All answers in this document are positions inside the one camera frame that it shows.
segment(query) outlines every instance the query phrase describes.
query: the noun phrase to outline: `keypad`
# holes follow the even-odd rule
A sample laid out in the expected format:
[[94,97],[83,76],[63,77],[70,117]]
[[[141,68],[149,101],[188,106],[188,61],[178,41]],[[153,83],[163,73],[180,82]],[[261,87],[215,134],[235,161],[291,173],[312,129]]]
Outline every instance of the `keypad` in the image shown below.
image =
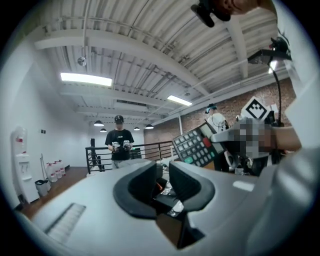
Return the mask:
[[190,131],[173,140],[180,160],[194,166],[203,167],[215,157],[214,148],[200,129]]

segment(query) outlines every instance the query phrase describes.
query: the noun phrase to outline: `water cooler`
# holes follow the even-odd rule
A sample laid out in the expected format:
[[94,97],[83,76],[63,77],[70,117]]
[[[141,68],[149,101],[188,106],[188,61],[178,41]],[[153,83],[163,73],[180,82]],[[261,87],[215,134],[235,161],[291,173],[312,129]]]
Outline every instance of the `water cooler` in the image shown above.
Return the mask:
[[28,203],[39,198],[30,168],[30,156],[27,154],[27,131],[17,127],[14,131],[14,165],[22,195]]

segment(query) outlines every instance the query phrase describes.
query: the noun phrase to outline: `person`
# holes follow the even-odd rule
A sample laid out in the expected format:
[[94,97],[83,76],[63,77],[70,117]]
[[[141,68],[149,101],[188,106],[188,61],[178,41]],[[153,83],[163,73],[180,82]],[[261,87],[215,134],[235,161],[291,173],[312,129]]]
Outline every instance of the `person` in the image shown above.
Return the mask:
[[204,113],[209,114],[207,122],[216,133],[223,132],[229,128],[226,118],[218,112],[218,108],[215,104],[209,104]]
[[105,139],[105,145],[112,151],[111,163],[112,169],[118,169],[119,163],[130,159],[130,149],[133,147],[134,138],[129,130],[124,129],[124,118],[117,115],[114,118],[115,129],[108,132]]
[[[209,104],[204,113],[209,114],[207,122],[216,133],[221,133],[229,128],[226,118],[218,112],[218,108],[215,104]],[[214,168],[218,171],[229,172],[229,165],[224,154],[215,158]]]
[[308,35],[278,0],[205,0],[212,1],[216,11],[225,15],[244,15],[256,8],[263,8],[277,17],[278,36],[288,45],[292,61],[284,61],[296,94],[296,100],[287,108],[285,114],[293,127],[273,127],[261,136],[259,144],[269,150],[280,149],[297,151],[301,147],[314,148],[320,145],[318,127],[308,123],[310,117],[317,117],[319,109],[320,65],[317,52]]

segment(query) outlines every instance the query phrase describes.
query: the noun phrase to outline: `ceiling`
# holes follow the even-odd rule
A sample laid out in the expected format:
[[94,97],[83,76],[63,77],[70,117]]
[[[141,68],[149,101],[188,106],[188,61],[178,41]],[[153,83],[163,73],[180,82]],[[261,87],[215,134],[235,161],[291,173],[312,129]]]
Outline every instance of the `ceiling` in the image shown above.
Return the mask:
[[[159,122],[181,108],[167,100],[170,95],[200,103],[224,88],[239,88],[240,81],[245,86],[255,77],[269,79],[267,66],[246,59],[277,36],[275,15],[256,9],[230,22],[213,16],[215,27],[208,28],[190,10],[196,2],[51,0],[39,14],[44,36],[35,46],[46,51],[58,73],[113,80],[111,88],[80,83],[59,88],[88,122],[111,123],[116,114],[132,124]],[[88,3],[83,67],[77,59],[84,55]]]

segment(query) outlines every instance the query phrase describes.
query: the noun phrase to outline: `black metal railing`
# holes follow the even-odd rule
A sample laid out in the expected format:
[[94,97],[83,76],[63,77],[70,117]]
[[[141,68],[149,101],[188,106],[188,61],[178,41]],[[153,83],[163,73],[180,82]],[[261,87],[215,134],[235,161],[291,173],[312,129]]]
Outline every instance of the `black metal railing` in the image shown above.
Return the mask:
[[[90,146],[85,148],[86,165],[89,174],[92,171],[105,172],[112,170],[112,153],[109,150],[108,153],[101,153],[102,150],[108,150],[108,147]],[[131,159],[143,158],[153,161],[159,161],[163,158],[177,155],[176,150],[173,148],[172,141],[134,145],[129,153]]]

